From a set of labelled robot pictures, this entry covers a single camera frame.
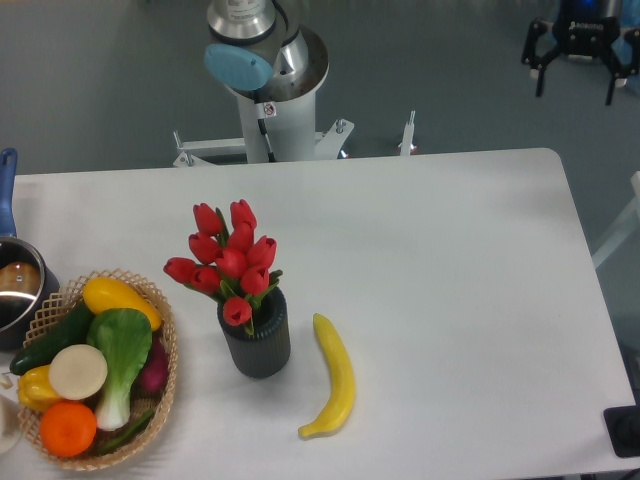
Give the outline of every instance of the red tulip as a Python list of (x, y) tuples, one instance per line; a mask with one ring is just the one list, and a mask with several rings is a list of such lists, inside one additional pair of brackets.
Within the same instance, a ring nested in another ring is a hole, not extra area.
[(256, 267), (269, 268), (276, 257), (276, 241), (263, 236), (247, 252), (247, 262)]
[(241, 223), (236, 229), (229, 235), (227, 240), (227, 247), (240, 250), (242, 253), (246, 253), (253, 245), (253, 228), (248, 223)]
[(190, 258), (173, 257), (162, 270), (178, 283), (189, 283), (196, 269), (196, 262)]
[(231, 297), (222, 307), (222, 318), (234, 327), (251, 320), (251, 313), (251, 305), (242, 297)]
[(198, 231), (209, 237), (214, 237), (222, 231), (222, 220), (206, 203), (193, 206), (193, 216), (196, 218)]
[(211, 295), (220, 288), (220, 274), (215, 268), (208, 265), (198, 267), (191, 276), (191, 285), (199, 292)]
[(240, 278), (247, 270), (247, 259), (240, 250), (221, 248), (216, 252), (215, 262), (220, 272), (229, 278)]
[(269, 286), (269, 271), (264, 267), (250, 267), (240, 278), (245, 293), (260, 295)]
[(198, 232), (189, 235), (189, 248), (198, 261), (208, 265), (214, 262), (216, 253), (220, 250), (220, 245), (208, 235)]
[(254, 230), (258, 226), (256, 216), (246, 200), (231, 203), (231, 225), (233, 228), (238, 228), (241, 223), (248, 223)]

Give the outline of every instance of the banana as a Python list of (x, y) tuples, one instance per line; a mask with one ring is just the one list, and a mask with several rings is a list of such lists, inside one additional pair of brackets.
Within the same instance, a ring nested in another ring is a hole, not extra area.
[(356, 382), (349, 354), (331, 321), (319, 313), (313, 328), (331, 375), (331, 396), (317, 418), (298, 429), (298, 435), (311, 438), (335, 433), (347, 421), (356, 398)]

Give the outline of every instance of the cooking pot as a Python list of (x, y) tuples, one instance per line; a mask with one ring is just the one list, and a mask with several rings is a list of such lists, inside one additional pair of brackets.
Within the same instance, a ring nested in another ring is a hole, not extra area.
[(13, 220), (13, 184), (18, 153), (0, 154), (0, 350), (22, 346), (31, 320), (60, 284), (30, 244), (16, 238)]

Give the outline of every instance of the blue pot handle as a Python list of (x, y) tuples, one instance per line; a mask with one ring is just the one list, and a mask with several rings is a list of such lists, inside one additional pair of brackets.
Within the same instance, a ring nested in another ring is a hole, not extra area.
[(11, 201), (17, 163), (18, 152), (15, 148), (6, 148), (0, 154), (0, 237), (16, 236)]

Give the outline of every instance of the wicker basket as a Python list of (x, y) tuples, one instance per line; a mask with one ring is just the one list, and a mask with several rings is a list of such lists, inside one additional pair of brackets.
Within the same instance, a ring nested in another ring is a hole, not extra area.
[[(156, 307), (163, 319), (163, 325), (159, 333), (161, 334), (161, 341), (169, 356), (169, 379), (164, 390), (156, 395), (149, 395), (142, 389), (134, 386), (131, 391), (131, 418), (129, 422), (134, 421), (150, 408), (155, 408), (155, 415), (145, 430), (133, 438), (128, 444), (123, 445), (113, 453), (100, 457), (91, 456), (90, 453), (81, 454), (73, 458), (59, 458), (51, 455), (42, 446), (40, 440), (39, 429), (42, 414), (21, 405), (18, 416), (20, 418), (20, 428), (24, 432), (27, 441), (34, 446), (41, 457), (66, 470), (98, 470), (116, 465), (140, 452), (154, 439), (167, 420), (175, 392), (178, 348), (171, 307), (155, 284), (131, 272), (121, 270), (94, 271), (87, 277), (83, 276), (77, 280), (70, 281), (69, 284), (66, 287), (62, 287), (58, 293), (51, 294), (49, 299), (43, 303), (42, 308), (36, 312), (35, 319), (31, 322), (31, 328), (27, 333), (24, 345), (29, 345), (36, 338), (44, 335), (53, 324), (58, 322), (59, 319), (73, 308), (78, 300), (80, 300), (82, 289), (86, 283), (94, 277), (112, 277), (123, 280)], [(100, 444), (113, 436), (117, 436), (119, 432), (120, 430), (116, 430), (115, 432), (98, 430), (95, 443)]]

